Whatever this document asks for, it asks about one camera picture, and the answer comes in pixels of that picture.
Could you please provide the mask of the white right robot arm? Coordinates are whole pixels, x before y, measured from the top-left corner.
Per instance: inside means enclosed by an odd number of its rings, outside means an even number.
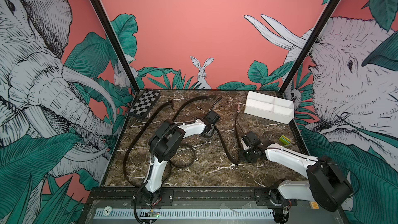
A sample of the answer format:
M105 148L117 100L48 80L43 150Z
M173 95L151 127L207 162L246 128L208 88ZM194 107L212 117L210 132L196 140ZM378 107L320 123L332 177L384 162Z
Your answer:
M238 139L239 158L255 163L265 159L289 168L303 180L281 179L270 187L268 197L275 206L289 200L316 202L327 211L336 211L353 194L350 181L330 157L305 155L271 141L261 141L252 131Z

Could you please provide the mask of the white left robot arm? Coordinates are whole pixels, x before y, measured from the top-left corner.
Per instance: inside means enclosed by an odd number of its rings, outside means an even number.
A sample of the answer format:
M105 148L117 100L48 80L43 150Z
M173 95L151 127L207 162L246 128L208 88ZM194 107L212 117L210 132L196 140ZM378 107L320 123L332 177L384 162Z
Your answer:
M158 202L166 164L175 155L182 140L193 135L212 137L219 120L219 114L209 111L205 116L194 120L174 122L168 119L162 123L149 141L150 166L140 190L147 205Z

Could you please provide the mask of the black belt with metal buckle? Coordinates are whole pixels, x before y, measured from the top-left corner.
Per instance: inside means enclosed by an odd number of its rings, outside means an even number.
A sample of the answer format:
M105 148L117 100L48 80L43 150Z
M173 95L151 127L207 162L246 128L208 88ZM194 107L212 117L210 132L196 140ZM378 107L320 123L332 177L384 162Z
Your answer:
M220 139L221 146L222 146L223 151L224 151L226 157L228 158L228 160L233 165L241 164L241 161L239 160L238 153L236 153L238 151L238 145L236 144L236 142L233 143L231 133L228 134L227 136L225 136L224 132L222 130L218 129L217 126L215 127L215 131Z

